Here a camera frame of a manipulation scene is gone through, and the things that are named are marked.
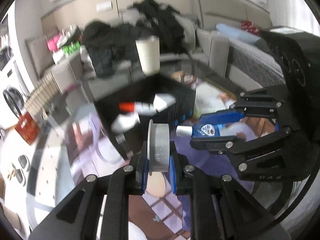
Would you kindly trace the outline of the grey slippers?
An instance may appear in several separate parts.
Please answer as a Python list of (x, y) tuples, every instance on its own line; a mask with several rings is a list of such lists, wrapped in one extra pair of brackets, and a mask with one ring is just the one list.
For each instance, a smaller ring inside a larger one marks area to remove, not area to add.
[(12, 175), (17, 179), (18, 183), (24, 186), (26, 184), (25, 175), (30, 171), (30, 161), (28, 157), (23, 154), (17, 158), (17, 164), (12, 163)]

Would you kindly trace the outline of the silver round tin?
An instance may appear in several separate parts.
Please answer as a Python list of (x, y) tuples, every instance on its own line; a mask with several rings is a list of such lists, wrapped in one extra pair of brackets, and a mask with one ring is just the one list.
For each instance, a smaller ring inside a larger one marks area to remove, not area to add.
[(168, 172), (170, 158), (168, 124), (155, 124), (152, 119), (149, 121), (147, 156), (150, 175), (153, 172)]

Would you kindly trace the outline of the pile of black clothes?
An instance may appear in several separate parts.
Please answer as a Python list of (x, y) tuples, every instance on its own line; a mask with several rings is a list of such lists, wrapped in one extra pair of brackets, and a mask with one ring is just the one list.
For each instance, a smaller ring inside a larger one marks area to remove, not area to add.
[(169, 4), (155, 0), (133, 3), (124, 11), (126, 20), (115, 24), (93, 21), (82, 33), (97, 77), (111, 76), (123, 62), (139, 61), (136, 42), (157, 37), (160, 53), (189, 54), (195, 50), (195, 24)]

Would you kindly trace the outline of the white rounded device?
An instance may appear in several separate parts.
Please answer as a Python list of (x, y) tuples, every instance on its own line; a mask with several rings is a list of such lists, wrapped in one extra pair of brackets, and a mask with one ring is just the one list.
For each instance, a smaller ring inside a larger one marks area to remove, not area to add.
[(111, 125), (113, 133), (124, 133), (140, 123), (138, 113), (119, 114)]

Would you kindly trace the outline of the black cardboard box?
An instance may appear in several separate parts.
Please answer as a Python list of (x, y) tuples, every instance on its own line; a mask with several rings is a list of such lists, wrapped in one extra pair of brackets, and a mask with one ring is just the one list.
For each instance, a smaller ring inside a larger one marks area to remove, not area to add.
[(191, 118), (195, 94), (187, 85), (157, 74), (105, 96), (94, 105), (108, 139), (127, 159), (142, 148), (150, 120), (173, 129)]

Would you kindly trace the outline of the white wall switch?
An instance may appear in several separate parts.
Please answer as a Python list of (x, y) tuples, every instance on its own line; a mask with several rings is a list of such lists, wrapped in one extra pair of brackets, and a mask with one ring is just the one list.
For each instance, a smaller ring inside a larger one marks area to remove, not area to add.
[(104, 1), (96, 4), (97, 13), (110, 11), (113, 9), (112, 1)]

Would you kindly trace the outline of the red patterned cloth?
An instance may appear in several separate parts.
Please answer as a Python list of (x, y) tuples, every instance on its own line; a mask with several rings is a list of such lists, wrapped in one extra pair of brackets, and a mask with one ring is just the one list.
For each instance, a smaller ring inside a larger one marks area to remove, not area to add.
[(259, 36), (259, 28), (251, 21), (242, 21), (241, 29), (252, 35)]

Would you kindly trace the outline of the blue glass bottle white cap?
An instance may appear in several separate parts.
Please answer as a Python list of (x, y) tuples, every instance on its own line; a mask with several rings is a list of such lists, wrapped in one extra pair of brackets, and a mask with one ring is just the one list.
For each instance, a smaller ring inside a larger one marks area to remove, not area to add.
[(194, 124), (193, 126), (176, 127), (177, 136), (190, 138), (227, 137), (241, 133), (241, 129), (226, 125)]

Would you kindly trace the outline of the washing machine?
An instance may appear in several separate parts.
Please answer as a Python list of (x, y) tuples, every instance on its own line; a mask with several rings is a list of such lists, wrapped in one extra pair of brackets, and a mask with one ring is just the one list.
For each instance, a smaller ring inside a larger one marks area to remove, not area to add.
[(1, 128), (8, 129), (17, 124), (25, 113), (28, 90), (14, 58), (1, 70)]

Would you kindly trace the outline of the white rectangular box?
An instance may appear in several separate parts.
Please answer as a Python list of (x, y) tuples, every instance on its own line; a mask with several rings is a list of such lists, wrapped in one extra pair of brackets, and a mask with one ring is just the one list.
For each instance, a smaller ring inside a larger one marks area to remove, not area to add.
[(167, 109), (175, 103), (175, 97), (169, 93), (157, 93), (153, 100), (153, 106), (158, 112)]

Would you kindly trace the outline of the grey cushion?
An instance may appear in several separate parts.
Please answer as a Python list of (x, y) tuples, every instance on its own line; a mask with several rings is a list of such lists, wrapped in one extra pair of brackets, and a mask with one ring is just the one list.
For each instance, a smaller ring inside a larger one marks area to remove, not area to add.
[(47, 38), (45, 35), (30, 38), (25, 40), (25, 45), (35, 70), (36, 77), (37, 79), (40, 79), (45, 70), (54, 65), (52, 53), (48, 48)]

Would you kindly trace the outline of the cream tumbler cup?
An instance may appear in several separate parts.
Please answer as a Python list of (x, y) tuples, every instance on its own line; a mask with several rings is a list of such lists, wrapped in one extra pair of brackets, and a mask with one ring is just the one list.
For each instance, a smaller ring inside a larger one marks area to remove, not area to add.
[(136, 48), (139, 56), (142, 72), (146, 76), (160, 72), (160, 48), (157, 36), (143, 37), (136, 40)]

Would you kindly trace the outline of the red gift bag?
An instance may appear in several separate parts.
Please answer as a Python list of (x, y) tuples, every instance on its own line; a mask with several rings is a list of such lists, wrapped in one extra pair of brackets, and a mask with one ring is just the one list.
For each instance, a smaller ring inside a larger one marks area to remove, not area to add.
[(36, 140), (40, 128), (30, 113), (27, 112), (19, 117), (15, 131), (28, 145), (31, 145)]

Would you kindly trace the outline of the pink plush toy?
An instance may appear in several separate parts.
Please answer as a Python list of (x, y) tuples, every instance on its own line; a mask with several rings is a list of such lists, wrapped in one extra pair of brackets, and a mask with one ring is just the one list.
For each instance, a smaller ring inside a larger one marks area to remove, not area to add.
[(47, 46), (49, 51), (55, 52), (58, 51), (57, 43), (60, 39), (61, 33), (55, 35), (54, 37), (47, 40)]

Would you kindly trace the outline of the glue bottle orange cap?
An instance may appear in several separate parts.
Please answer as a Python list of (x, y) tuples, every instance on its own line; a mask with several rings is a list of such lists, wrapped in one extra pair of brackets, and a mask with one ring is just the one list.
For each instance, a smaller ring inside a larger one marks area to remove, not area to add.
[(145, 102), (122, 102), (119, 104), (119, 110), (123, 112), (135, 112), (144, 116), (153, 116), (157, 113), (153, 104)]

